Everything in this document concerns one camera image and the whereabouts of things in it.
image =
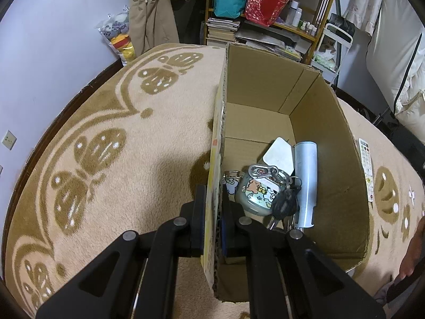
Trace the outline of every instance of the black strap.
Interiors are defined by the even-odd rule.
[[[409,74],[410,67],[412,67],[412,63],[413,63],[413,60],[415,58],[416,52],[418,51],[419,43],[421,42],[421,38],[422,38],[422,34],[419,36],[418,42],[416,42],[415,51],[413,52],[412,57],[410,58],[410,62],[409,62],[409,65],[407,66],[406,72],[404,73],[404,77],[403,77],[403,80],[401,82],[399,92],[397,92],[396,99],[394,100],[394,110],[393,110],[394,115],[396,114],[396,103],[397,103],[397,100],[400,97],[401,90],[403,89],[404,83],[406,82],[407,74]]]

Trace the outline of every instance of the remote control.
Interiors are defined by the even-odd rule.
[[[365,172],[366,188],[368,190],[368,201],[373,201],[373,171],[372,159],[369,151],[369,145],[363,139],[359,138],[360,158],[362,160],[363,170]]]

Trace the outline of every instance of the red gift bag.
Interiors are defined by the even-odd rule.
[[[245,16],[248,20],[270,26],[278,18],[281,10],[289,0],[247,0]]]

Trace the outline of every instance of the small bottle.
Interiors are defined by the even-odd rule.
[[[294,21],[292,22],[292,26],[297,27],[298,23],[300,22],[301,19],[301,13],[303,12],[303,10],[301,8],[297,8],[297,11],[295,12],[295,16],[294,16]]]
[[[295,13],[297,12],[297,9],[298,9],[298,4],[299,4],[298,1],[295,1],[295,0],[291,1],[291,8],[285,20],[286,25],[292,25],[292,23],[294,22]]]

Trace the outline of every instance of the metal screw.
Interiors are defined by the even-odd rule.
[[[252,219],[250,219],[249,217],[246,217],[246,216],[242,216],[242,217],[239,219],[239,223],[240,223],[241,225],[250,225],[250,224],[252,223]]]
[[[131,240],[134,240],[134,239],[135,239],[135,237],[136,237],[136,234],[135,234],[135,232],[134,232],[134,231],[132,231],[132,230],[126,231],[126,232],[122,235],[122,238],[123,238],[125,241],[131,241]]]
[[[303,237],[303,233],[298,229],[292,229],[290,231],[290,237],[292,237],[294,240],[299,240]]]
[[[177,217],[174,219],[174,225],[177,225],[178,227],[185,225],[187,220],[184,217]]]

